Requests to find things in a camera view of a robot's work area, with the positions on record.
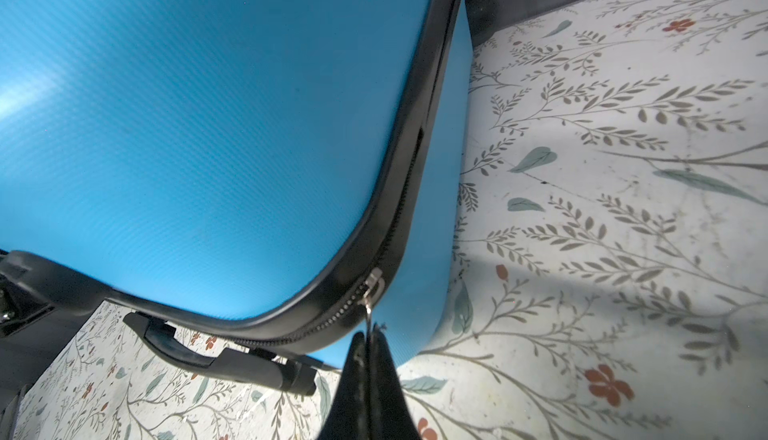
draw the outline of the suitcase handle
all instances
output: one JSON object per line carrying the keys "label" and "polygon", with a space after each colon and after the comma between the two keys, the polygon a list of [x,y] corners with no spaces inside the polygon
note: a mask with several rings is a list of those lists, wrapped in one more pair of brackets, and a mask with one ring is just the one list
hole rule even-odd
{"label": "suitcase handle", "polygon": [[255,383],[283,392],[310,396],[315,392],[316,370],[295,360],[285,365],[258,356],[226,348],[218,357],[200,355],[174,339],[176,329],[165,321],[143,313],[131,312],[123,322],[139,335],[149,350],[177,368],[199,375],[232,382]]}

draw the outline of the black zipper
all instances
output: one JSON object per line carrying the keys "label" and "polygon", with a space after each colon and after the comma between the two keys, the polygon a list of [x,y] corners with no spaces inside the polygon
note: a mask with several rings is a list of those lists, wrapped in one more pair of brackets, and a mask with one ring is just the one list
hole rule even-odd
{"label": "black zipper", "polygon": [[[408,185],[411,181],[411,173],[413,172],[413,166],[416,164],[416,157],[418,155],[418,150],[421,147],[422,139],[424,138],[424,130],[422,128],[418,129],[418,137],[416,138],[416,148],[414,148],[413,151],[413,157],[411,157],[411,165],[408,167],[408,174],[406,175],[406,181],[405,184],[402,187],[402,193],[400,194],[400,200],[397,204],[397,209],[395,211],[395,216],[392,219],[392,224],[390,225],[389,232],[387,232],[386,237],[384,238],[384,241],[382,242],[381,247],[379,248],[379,255],[376,256],[376,261],[373,262],[373,265],[378,265],[379,261],[387,254],[387,251],[389,250],[389,244],[392,243],[392,236],[395,234],[395,231],[397,230],[400,216],[402,215],[402,207],[406,200],[406,193],[408,192]],[[318,320],[314,322],[310,327],[304,327],[300,330],[296,330],[295,332],[278,337],[275,339],[269,339],[269,340],[251,340],[251,339],[236,339],[236,338],[230,338],[226,337],[225,339],[231,340],[238,345],[249,347],[249,348],[256,348],[256,347],[270,347],[270,346],[280,346],[280,345],[286,345],[288,343],[297,342],[303,338],[306,338],[313,333],[317,333],[320,330],[325,330],[329,326],[331,326],[333,323],[336,323],[347,315],[349,311],[354,307],[355,305],[358,305],[359,299],[362,299],[363,296],[370,293],[372,291],[372,288],[374,286],[369,285],[369,281],[371,279],[371,275],[374,275],[376,277],[376,280],[380,278],[381,271],[378,269],[378,267],[373,267],[370,272],[368,272],[365,276],[360,277],[360,280],[355,285],[355,288],[346,295],[346,299],[342,301],[342,305],[340,308],[338,308],[336,311],[333,312],[333,314],[328,315],[326,317],[323,317],[321,320]]]}

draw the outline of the zipper pull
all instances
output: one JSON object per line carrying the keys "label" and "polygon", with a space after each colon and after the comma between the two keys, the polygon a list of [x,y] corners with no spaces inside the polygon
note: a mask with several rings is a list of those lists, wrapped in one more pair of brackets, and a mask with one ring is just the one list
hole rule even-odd
{"label": "zipper pull", "polygon": [[366,308],[366,339],[371,338],[372,312],[373,306],[379,301],[379,297],[384,293],[384,277],[379,267],[374,269],[363,282],[367,286],[366,291],[360,297],[358,303]]}

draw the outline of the hard-shell suitcase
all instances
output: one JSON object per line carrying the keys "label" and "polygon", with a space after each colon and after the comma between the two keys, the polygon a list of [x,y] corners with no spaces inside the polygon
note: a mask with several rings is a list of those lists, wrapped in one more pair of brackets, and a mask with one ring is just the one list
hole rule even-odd
{"label": "hard-shell suitcase", "polygon": [[[0,336],[107,300],[175,366],[302,394],[363,296],[396,363],[428,341],[462,0],[0,3]],[[166,322],[250,351],[198,355]]]}

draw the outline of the floral pattern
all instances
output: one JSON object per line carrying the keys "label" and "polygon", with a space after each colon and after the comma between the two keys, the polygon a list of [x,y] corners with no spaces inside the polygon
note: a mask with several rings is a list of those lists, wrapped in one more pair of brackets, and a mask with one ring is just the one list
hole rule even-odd
{"label": "floral pattern", "polygon": [[[445,319],[398,369],[421,438],[764,436],[766,5],[585,0],[475,50]],[[337,372],[311,398],[192,375],[126,312],[91,317],[15,440],[320,430]]]}

